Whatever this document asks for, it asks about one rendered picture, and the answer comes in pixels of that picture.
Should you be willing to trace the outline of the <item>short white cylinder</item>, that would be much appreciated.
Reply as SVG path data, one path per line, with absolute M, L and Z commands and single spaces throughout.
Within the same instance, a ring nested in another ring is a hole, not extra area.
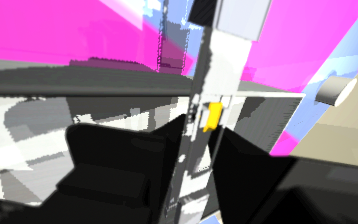
M 315 101 L 336 107 L 346 98 L 356 82 L 356 79 L 328 77 L 318 89 Z

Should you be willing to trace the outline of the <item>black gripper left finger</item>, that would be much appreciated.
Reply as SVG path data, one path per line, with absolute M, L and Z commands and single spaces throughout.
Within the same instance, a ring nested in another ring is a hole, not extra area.
M 152 132 L 93 123 L 65 130 L 74 165 L 79 163 L 146 174 L 150 178 L 151 224 L 160 224 L 175 171 L 186 114 Z

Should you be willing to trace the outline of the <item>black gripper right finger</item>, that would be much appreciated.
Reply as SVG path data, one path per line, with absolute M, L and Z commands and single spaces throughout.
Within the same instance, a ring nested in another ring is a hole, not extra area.
M 227 126 L 212 171 L 222 224 L 261 224 L 298 185 L 358 194 L 358 166 L 270 155 Z

